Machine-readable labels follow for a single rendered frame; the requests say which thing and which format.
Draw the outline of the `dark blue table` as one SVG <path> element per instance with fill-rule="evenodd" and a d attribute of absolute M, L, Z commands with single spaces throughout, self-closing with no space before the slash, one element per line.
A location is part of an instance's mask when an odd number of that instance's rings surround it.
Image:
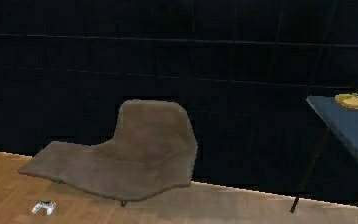
<path fill-rule="evenodd" d="M 327 96 L 308 96 L 306 102 L 326 125 L 323 133 L 331 131 L 358 163 L 358 109 L 343 107 Z"/>

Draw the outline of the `yellow dish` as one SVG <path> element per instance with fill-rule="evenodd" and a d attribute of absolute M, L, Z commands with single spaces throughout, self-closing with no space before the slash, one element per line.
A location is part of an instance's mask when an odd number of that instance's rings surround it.
<path fill-rule="evenodd" d="M 358 94 L 337 94 L 335 97 L 335 102 L 340 104 L 343 107 L 350 109 L 358 109 Z"/>

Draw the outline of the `small white grey object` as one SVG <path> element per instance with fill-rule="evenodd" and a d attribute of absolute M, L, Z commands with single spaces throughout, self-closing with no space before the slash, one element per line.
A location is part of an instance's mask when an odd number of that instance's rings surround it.
<path fill-rule="evenodd" d="M 47 215 L 51 215 L 56 207 L 56 203 L 52 201 L 38 201 L 36 205 L 32 208 L 32 213 L 36 214 L 41 209 L 46 210 Z"/>

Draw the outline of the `brown lounge chair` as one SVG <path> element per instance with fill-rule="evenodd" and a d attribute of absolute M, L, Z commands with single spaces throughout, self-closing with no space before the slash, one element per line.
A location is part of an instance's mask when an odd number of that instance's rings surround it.
<path fill-rule="evenodd" d="M 127 100 L 113 137 L 96 145 L 52 141 L 18 169 L 123 205 L 191 185 L 197 142 L 176 102 Z"/>

